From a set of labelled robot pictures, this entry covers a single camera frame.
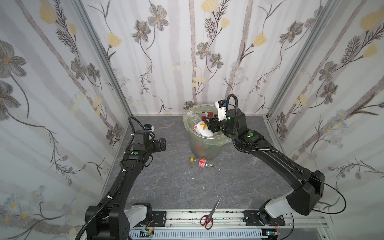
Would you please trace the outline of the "yellow tea bottle red label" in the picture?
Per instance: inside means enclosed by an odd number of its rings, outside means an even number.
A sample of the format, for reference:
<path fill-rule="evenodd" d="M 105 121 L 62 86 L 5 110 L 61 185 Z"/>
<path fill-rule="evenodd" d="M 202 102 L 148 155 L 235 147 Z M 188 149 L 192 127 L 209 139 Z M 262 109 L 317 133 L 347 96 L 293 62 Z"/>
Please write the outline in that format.
<path fill-rule="evenodd" d="M 214 116 L 214 112 L 213 111 L 210 111 L 210 112 L 202 112 L 202 119 L 204 120 L 205 118 L 207 117 L 213 117 Z"/>

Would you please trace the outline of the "small yellow cap bottle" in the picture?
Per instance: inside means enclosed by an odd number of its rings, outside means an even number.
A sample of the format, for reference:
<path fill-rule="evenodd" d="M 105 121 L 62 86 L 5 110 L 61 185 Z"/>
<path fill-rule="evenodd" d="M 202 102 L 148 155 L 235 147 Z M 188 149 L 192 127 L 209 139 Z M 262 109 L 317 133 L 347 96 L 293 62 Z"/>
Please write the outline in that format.
<path fill-rule="evenodd" d="M 191 158 L 191 159 L 190 159 L 190 162 L 191 162 L 191 163 L 197 163 L 197 164 L 198 164 L 198 167 L 199 167 L 199 168 L 202 168 L 202 169 L 205 168 L 205 167 L 208 167 L 208 168 L 213 168 L 213 167 L 214 167 L 214 165 L 209 164 L 209 163 L 207 162 L 207 160 L 204 159 L 204 158 L 200 158 L 200 159 Z"/>

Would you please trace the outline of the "clear bottle red white label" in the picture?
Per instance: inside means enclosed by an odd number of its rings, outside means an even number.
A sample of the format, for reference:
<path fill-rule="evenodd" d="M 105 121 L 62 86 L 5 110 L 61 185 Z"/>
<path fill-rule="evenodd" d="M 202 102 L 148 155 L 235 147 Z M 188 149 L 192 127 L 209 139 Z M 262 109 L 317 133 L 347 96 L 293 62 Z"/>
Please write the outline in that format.
<path fill-rule="evenodd" d="M 193 125 L 197 125 L 202 120 L 201 116 L 193 111 L 187 113 L 187 118 Z"/>

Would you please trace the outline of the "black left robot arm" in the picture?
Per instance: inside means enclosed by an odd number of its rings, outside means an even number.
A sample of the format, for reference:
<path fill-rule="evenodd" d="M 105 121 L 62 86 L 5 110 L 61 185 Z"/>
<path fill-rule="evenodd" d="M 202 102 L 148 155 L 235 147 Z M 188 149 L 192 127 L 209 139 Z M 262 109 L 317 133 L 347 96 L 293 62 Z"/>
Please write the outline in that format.
<path fill-rule="evenodd" d="M 101 201 L 86 210 L 85 224 L 77 233 L 77 240 L 83 236 L 88 240 L 129 240 L 133 227 L 153 220 L 150 204 L 134 205 L 129 211 L 125 206 L 137 177 L 151 164 L 154 153 L 167 149 L 167 141 L 156 139 L 152 125 L 139 123 L 136 130 L 134 122 L 139 120 L 130 117 L 131 139 L 119 163 L 121 170 Z"/>

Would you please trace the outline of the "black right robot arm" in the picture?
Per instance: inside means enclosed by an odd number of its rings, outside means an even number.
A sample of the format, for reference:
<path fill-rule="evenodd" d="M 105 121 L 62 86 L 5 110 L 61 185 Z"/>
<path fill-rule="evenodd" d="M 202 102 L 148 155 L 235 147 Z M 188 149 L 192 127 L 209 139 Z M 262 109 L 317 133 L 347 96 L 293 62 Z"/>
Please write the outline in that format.
<path fill-rule="evenodd" d="M 246 115 L 239 109 L 236 95 L 230 94 L 225 100 L 217 101 L 215 107 L 218 113 L 205 118 L 208 129 L 231 139 L 237 151 L 263 161 L 292 188 L 287 194 L 265 201 L 253 217 L 254 222 L 269 226 L 285 214 L 307 216 L 314 211 L 327 186 L 325 175 L 295 163 L 273 147 L 259 132 L 249 129 Z"/>

